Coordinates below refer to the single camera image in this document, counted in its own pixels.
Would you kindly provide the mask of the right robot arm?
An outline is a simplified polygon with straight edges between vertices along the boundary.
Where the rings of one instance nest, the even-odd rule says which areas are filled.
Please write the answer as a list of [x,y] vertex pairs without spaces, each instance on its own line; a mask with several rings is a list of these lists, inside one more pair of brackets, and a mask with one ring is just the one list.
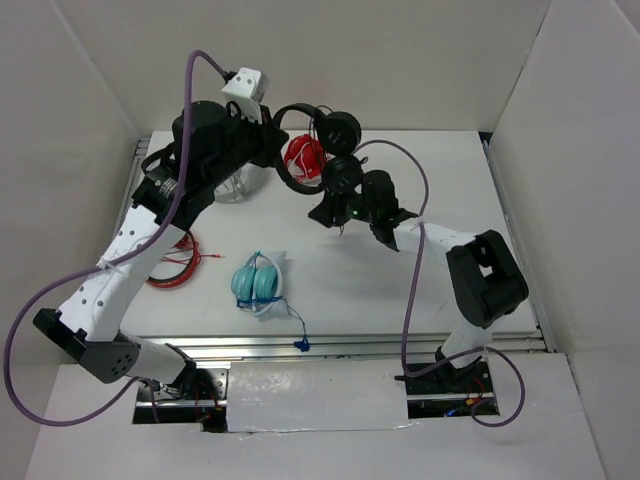
[[[454,392],[470,379],[492,341],[492,328],[512,314],[529,296],[528,284],[506,244],[495,230],[455,231],[428,223],[399,206],[391,176],[383,170],[368,173],[322,173],[324,197],[309,217],[325,227],[341,227],[350,220],[369,225],[378,242],[396,252],[415,255],[409,298],[401,334],[401,365],[407,378],[435,370],[438,385]],[[408,365],[408,336],[423,259],[448,270],[460,320],[436,352],[436,363],[418,371]]]

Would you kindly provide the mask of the teal white headphones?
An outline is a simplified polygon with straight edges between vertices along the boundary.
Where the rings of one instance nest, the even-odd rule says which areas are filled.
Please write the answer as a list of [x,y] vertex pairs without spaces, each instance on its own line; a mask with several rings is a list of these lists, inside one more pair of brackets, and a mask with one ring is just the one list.
[[293,318],[300,322],[301,338],[293,342],[300,352],[310,350],[307,327],[302,316],[285,297],[285,250],[255,251],[238,268],[231,279],[230,288],[236,307],[249,312],[259,322],[275,318]]

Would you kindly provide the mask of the black wired headphones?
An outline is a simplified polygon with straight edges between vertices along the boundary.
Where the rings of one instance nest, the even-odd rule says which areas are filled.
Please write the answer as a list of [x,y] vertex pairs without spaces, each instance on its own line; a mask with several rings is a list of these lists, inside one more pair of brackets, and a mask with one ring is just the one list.
[[326,228],[341,228],[348,220],[347,207],[358,194],[356,187],[362,183],[362,162],[354,155],[362,137],[358,120],[350,113],[335,111],[324,114],[319,107],[307,103],[294,103],[280,108],[273,117],[273,124],[281,127],[288,112],[303,113],[309,117],[325,153],[332,155],[321,169],[321,182],[315,186],[298,183],[286,168],[282,154],[274,160],[280,179],[287,187],[302,195],[323,193],[321,202],[308,217]]

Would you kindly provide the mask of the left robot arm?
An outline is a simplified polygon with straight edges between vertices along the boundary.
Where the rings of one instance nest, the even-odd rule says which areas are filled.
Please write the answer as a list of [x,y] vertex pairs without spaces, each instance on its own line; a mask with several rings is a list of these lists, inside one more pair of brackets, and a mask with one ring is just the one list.
[[238,103],[191,104],[177,117],[173,142],[141,164],[143,180],[120,231],[100,263],[58,308],[42,308],[33,324],[105,384],[122,377],[155,380],[170,396],[189,396],[203,370],[178,347],[121,330],[124,316],[161,258],[215,200],[215,189],[244,165],[279,168],[288,140],[281,113],[261,107],[261,118],[242,117]]

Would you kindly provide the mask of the grey white headphones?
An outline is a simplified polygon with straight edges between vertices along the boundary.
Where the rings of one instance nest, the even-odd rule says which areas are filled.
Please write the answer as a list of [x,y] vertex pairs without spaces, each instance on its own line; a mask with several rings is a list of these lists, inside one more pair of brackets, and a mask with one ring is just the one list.
[[266,178],[267,173],[262,168],[245,165],[215,188],[215,201],[222,204],[242,202],[253,196]]

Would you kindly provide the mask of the red wrapped headphones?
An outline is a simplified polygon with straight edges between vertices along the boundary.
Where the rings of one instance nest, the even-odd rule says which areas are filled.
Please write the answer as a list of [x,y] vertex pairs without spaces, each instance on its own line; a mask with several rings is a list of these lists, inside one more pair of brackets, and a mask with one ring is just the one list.
[[283,156],[287,172],[303,186],[318,186],[326,165],[326,155],[320,142],[310,134],[291,140]]

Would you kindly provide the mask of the black headphones at back left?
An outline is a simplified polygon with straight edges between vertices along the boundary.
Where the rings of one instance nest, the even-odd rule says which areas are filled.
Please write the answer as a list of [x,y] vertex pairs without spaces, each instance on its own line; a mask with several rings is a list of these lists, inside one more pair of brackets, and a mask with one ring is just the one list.
[[149,171],[153,170],[157,166],[170,162],[172,155],[173,155],[173,143],[170,143],[166,147],[147,156],[141,162],[140,166],[141,166],[142,172],[144,174],[147,174]]

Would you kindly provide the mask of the white foil-covered panel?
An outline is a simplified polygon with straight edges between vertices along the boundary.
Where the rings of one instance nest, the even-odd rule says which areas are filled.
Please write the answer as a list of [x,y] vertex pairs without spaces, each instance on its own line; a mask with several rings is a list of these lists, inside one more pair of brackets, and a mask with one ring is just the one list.
[[238,362],[227,388],[231,432],[393,430],[409,425],[392,360]]

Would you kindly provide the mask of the red black headphones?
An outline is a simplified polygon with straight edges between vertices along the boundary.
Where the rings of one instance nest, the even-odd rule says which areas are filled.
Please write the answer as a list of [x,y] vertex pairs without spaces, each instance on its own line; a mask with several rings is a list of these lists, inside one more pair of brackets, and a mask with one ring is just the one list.
[[153,268],[146,283],[156,289],[175,289],[188,282],[205,259],[223,259],[219,253],[203,252],[196,236],[187,231]]

